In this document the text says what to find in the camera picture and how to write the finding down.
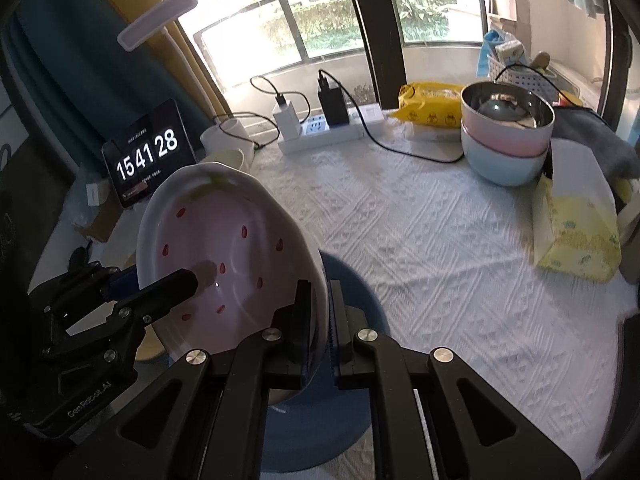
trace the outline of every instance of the black cable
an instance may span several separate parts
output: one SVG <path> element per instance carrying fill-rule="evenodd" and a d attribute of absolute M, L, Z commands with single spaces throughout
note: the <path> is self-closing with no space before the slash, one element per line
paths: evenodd
<path fill-rule="evenodd" d="M 500 70 L 500 72 L 498 73 L 498 75 L 494 78 L 494 82 L 495 83 L 499 83 L 500 81 L 498 81 L 498 79 L 500 79 L 500 76 L 502 74 L 504 74 L 508 69 L 513 68 L 514 66 L 519 66 L 522 68 L 527 68 L 528 70 L 531 70 L 533 72 L 535 72 L 536 74 L 538 74 L 540 77 L 542 77 L 543 79 L 546 80 L 546 82 L 548 82 L 562 97 L 564 97 L 567 102 L 569 103 L 568 107 L 561 107 L 561 108 L 576 108 L 577 110 L 584 110 L 586 112 L 589 112 L 593 115 L 595 115 L 597 118 L 599 118 L 604 124 L 607 125 L 608 128 L 611 128 L 611 126 L 609 126 L 609 124 L 607 124 L 607 121 L 605 121 L 595 110 L 592 110 L 591 108 L 589 108 L 588 106 L 580 106 L 575 104 L 574 102 L 571 101 L 571 99 L 569 99 L 567 97 L 567 95 L 561 90 L 559 89 L 555 83 L 553 81 L 551 81 L 551 79 L 549 79 L 546 75 L 541 74 L 540 72 L 538 72 L 538 70 L 536 70 L 535 68 L 532 68 L 528 65 L 525 65 L 523 63 L 513 63 L 510 64 L 509 66 L 505 66 L 502 70 Z"/>
<path fill-rule="evenodd" d="M 262 79 L 263 81 L 266 81 L 268 83 L 268 85 L 273 88 L 273 92 L 270 92 L 268 90 L 265 90 L 264 88 L 260 88 L 258 85 L 256 85 L 254 83 L 254 79 Z M 300 121 L 300 124 L 304 123 L 309 116 L 311 115 L 311 103 L 309 102 L 309 99 L 306 97 L 306 95 L 304 95 L 302 92 L 298 92 L 295 90 L 290 90 L 290 91 L 286 91 L 286 92 L 280 92 L 277 88 L 276 85 L 273 84 L 273 82 L 271 82 L 268 78 L 266 78 L 263 75 L 254 75 L 253 77 L 249 78 L 249 84 L 254 87 L 258 92 L 262 92 L 263 94 L 267 94 L 267 95 L 275 95 L 275 96 L 283 96 L 286 94 L 295 94 L 295 95 L 300 95 L 304 98 L 305 103 L 306 103 L 306 116 L 304 119 L 302 119 Z"/>
<path fill-rule="evenodd" d="M 240 139 L 240 140 L 246 140 L 247 142 L 251 142 L 254 145 L 254 150 L 257 152 L 258 150 L 261 150 L 263 148 L 266 148 L 267 146 L 269 146 L 270 144 L 273 144 L 276 140 L 278 140 L 278 138 L 280 137 L 280 129 L 278 127 L 278 125 L 273 121 L 273 119 L 270 119 L 262 114 L 258 114 L 256 112 L 232 112 L 229 114 L 219 114 L 214 116 L 214 120 L 219 119 L 220 117 L 226 117 L 226 119 L 223 119 L 220 121 L 220 131 L 222 133 L 224 133 L 225 135 L 228 135 L 229 137 L 233 137 L 235 139 Z M 229 120 L 229 119 L 246 119 L 249 117 L 258 117 L 261 119 L 264 119 L 265 121 L 267 121 L 268 123 L 271 123 L 273 125 L 273 127 L 276 129 L 276 136 L 273 137 L 273 139 L 269 140 L 268 142 L 265 142 L 264 144 L 260 144 L 260 142 L 256 142 L 253 139 L 247 139 L 246 137 L 240 137 L 237 136 L 235 134 L 232 134 L 228 131 L 226 131 L 222 126 Z"/>
<path fill-rule="evenodd" d="M 406 155 L 406 156 L 412 156 L 413 158 L 420 158 L 421 160 L 429 160 L 431 162 L 439 162 L 440 164 L 454 164 L 454 163 L 458 162 L 459 160 L 462 160 L 462 158 L 465 156 L 464 153 L 463 153 L 456 160 L 438 160 L 437 158 L 431 158 L 430 156 L 418 155 L 417 153 L 411 153 L 411 152 L 403 152 L 402 150 L 396 150 L 395 148 L 392 148 L 390 146 L 385 146 L 384 144 L 379 142 L 373 135 L 371 135 L 371 132 L 367 128 L 367 123 L 364 121 L 364 117 L 362 116 L 362 112 L 360 111 L 360 107 L 358 106 L 356 100 L 351 96 L 351 94 L 349 94 L 349 91 L 344 87 L 344 85 L 340 81 L 338 81 L 334 76 L 332 76 L 331 74 L 329 74 L 326 70 L 324 70 L 322 68 L 320 70 L 318 70 L 318 74 L 319 75 L 325 74 L 326 76 L 329 76 L 342 89 L 342 91 L 345 94 L 347 94 L 347 97 L 351 100 L 351 102 L 353 103 L 353 105 L 356 108 L 356 111 L 357 111 L 357 113 L 358 113 L 358 115 L 360 117 L 360 120 L 362 121 L 362 127 L 364 128 L 364 131 L 369 136 L 369 139 L 373 140 L 373 142 L 375 144 L 377 144 L 383 150 L 387 150 L 388 152 L 398 153 L 399 155 Z"/>

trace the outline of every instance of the textured tablecloth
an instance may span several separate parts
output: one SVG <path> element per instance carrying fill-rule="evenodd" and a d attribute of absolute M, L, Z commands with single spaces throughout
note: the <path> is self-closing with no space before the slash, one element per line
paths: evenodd
<path fill-rule="evenodd" d="M 385 142 L 419 150 L 402 123 L 388 130 Z M 602 285 L 534 268 L 533 185 L 494 186 L 464 160 L 435 164 L 368 139 L 286 156 L 271 145 L 252 173 L 372 286 L 401 345 L 453 349 L 583 473 L 593 469 L 617 328 L 636 310 L 636 288 L 619 273 Z M 373 464 L 369 430 L 337 459 L 287 477 L 372 479 Z"/>

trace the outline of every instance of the power socket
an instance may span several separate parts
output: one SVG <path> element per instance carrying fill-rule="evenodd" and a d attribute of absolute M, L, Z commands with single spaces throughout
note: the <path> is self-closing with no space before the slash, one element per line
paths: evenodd
<path fill-rule="evenodd" d="M 385 116 L 380 105 L 377 103 L 363 105 L 360 107 L 360 111 L 371 135 L 375 137 L 381 135 L 385 124 Z M 302 124 L 300 136 L 294 139 L 283 139 L 278 142 L 280 151 L 285 154 L 295 153 L 365 137 L 367 134 L 362 127 L 362 121 L 356 108 L 348 108 L 347 112 L 350 120 L 349 124 L 334 126 L 333 128 L 329 127 L 324 114 L 309 117 Z"/>

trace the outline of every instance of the yellow tissue package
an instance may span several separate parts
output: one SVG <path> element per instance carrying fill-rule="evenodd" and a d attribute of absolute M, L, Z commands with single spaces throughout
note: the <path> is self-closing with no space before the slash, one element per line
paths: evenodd
<path fill-rule="evenodd" d="M 532 202 L 534 264 L 608 282 L 622 259 L 611 190 L 589 148 L 551 145 L 553 180 L 541 177 Z"/>
<path fill-rule="evenodd" d="M 460 92 L 463 88 L 437 82 L 404 85 L 398 95 L 400 109 L 391 116 L 436 128 L 459 128 L 462 123 Z"/>

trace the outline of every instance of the plastic basket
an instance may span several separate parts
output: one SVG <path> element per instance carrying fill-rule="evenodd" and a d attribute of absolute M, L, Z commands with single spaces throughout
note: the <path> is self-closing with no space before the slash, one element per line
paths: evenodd
<path fill-rule="evenodd" d="M 504 65 L 497 59 L 488 56 L 489 59 L 489 78 L 495 80 L 496 76 L 504 69 Z M 547 70 L 546 76 L 553 80 L 556 75 L 549 73 Z M 533 72 L 533 70 L 527 70 L 526 72 L 515 69 L 508 69 L 500 76 L 501 83 L 510 83 L 512 85 L 521 86 L 534 94 L 542 97 L 550 105 L 558 101 L 558 91 L 540 74 Z"/>

